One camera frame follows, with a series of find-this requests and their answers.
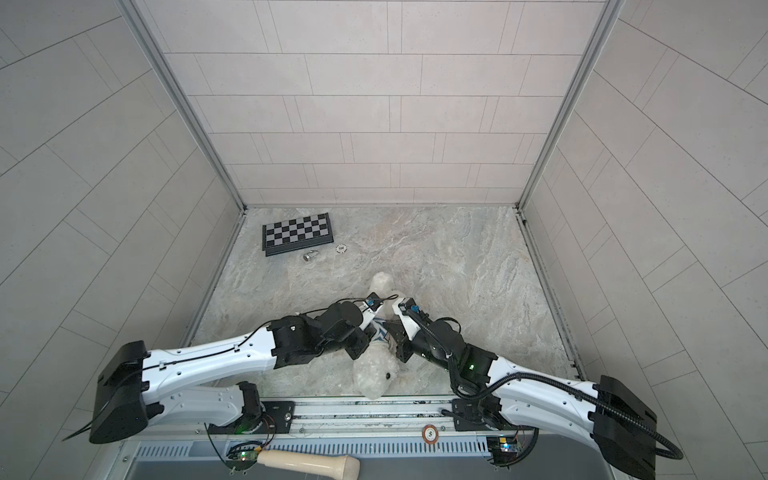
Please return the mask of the white plush teddy bear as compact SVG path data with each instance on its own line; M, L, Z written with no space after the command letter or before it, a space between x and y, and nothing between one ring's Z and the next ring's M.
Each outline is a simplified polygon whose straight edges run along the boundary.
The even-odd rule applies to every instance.
M394 278L386 272L376 273L369 286L371 292L384 299L376 318L396 320L395 304L398 292L395 291ZM353 378L357 391L369 400L376 400L385 395L397 377L399 360L394 352L371 347L353 363Z

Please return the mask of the blue white striped knit sweater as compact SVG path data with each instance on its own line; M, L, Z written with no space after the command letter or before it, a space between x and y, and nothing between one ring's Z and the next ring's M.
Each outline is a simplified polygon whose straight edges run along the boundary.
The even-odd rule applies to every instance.
M382 318L374 318L365 329L370 340L370 346L377 349L387 349L394 352L396 341L386 328L386 321Z

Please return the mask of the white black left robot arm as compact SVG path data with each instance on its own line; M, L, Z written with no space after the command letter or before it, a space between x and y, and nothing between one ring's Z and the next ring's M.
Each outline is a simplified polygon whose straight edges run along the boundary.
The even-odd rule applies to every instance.
M370 324L382 303L375 299L335 302L319 316L286 316L253 332L213 343L148 350L144 341L122 345L97 377L93 444L129 438L152 419L170 413L164 400L221 378L299 366L338 350L352 359L367 349Z

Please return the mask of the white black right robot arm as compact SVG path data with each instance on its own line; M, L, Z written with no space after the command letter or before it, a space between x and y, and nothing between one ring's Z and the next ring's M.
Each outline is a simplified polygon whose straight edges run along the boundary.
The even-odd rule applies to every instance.
M582 442L612 467L637 479L656 476L657 416L621 381L596 383L531 371L467 344L451 326L430 324L408 334L385 322L397 358L413 356L445 369L468 421L496 430L539 429Z

